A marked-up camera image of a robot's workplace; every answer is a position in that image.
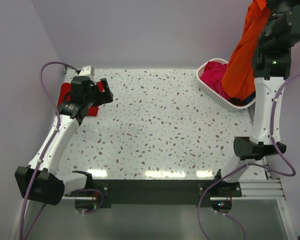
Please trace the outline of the orange t shirt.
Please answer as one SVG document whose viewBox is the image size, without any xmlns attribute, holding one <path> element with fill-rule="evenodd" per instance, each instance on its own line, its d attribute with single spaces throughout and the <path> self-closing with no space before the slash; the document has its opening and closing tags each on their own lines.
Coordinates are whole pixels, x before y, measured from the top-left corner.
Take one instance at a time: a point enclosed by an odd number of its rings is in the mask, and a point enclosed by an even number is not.
<svg viewBox="0 0 300 240">
<path fill-rule="evenodd" d="M 223 91 L 231 99 L 245 101 L 255 92 L 252 57 L 270 14 L 265 0 L 253 0 L 248 6 L 242 36 L 221 80 Z"/>
</svg>

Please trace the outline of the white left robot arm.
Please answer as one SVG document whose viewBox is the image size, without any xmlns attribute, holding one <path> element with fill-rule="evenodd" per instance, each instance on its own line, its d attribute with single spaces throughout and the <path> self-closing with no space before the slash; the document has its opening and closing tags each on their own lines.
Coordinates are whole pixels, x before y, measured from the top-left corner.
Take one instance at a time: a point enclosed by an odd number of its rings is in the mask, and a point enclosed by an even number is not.
<svg viewBox="0 0 300 240">
<path fill-rule="evenodd" d="M 26 167 L 19 166 L 15 179 L 21 196 L 48 205 L 57 205 L 62 197 L 77 191 L 89 196 L 94 190 L 92 175 L 75 170 L 64 179 L 57 178 L 62 155 L 89 110 L 113 102 L 106 78 L 94 83 L 88 76 L 76 76 L 70 91 L 57 108 L 52 128 L 36 156 Z"/>
</svg>

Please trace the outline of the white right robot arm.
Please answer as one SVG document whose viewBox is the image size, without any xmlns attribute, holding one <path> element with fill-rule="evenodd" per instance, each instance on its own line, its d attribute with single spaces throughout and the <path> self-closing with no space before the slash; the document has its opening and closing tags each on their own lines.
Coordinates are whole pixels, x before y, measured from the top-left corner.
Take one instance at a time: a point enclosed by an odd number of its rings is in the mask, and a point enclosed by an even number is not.
<svg viewBox="0 0 300 240">
<path fill-rule="evenodd" d="M 268 0 L 270 10 L 257 38 L 252 57 L 255 84 L 255 110 L 251 133 L 237 136 L 234 155 L 214 177 L 213 192 L 220 197 L 230 190 L 249 166 L 261 167 L 264 157 L 283 156 L 287 146 L 281 143 L 280 111 L 283 93 L 290 81 L 291 49 L 300 42 L 300 0 Z"/>
</svg>

